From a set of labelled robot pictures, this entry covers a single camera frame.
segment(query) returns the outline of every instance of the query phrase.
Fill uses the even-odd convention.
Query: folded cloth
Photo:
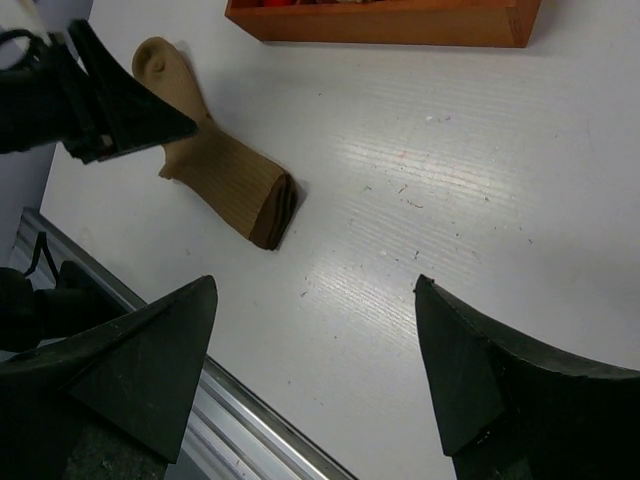
[[[298,201],[291,175],[220,130],[186,59],[163,38],[138,47],[132,70],[136,80],[191,117],[200,130],[163,145],[160,176],[187,185],[256,246],[276,249]]]

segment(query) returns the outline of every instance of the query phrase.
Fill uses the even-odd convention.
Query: red object
[[[262,6],[264,7],[287,7],[293,5],[295,0],[264,0]]]

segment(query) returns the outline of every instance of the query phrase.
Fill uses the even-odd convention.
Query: metal frame
[[[41,231],[47,233],[57,264],[73,260],[129,311],[146,305],[36,210],[26,209],[22,215],[10,266],[26,269]],[[32,282],[36,288],[54,283],[47,268],[38,268]],[[209,478],[355,479],[209,357],[182,448]]]

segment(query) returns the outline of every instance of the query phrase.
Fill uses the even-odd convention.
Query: wooden box
[[[541,0],[381,0],[263,7],[229,0],[226,16],[262,41],[525,47]]]

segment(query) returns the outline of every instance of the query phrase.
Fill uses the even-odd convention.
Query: white tabletop
[[[412,288],[434,277],[540,340],[640,369],[640,2],[544,2],[526,50],[262,45],[223,0],[96,0],[129,69],[161,35],[216,120],[306,199],[254,247],[157,172],[58,148],[42,212],[151,301],[202,274],[209,353],[363,479],[454,478]]]

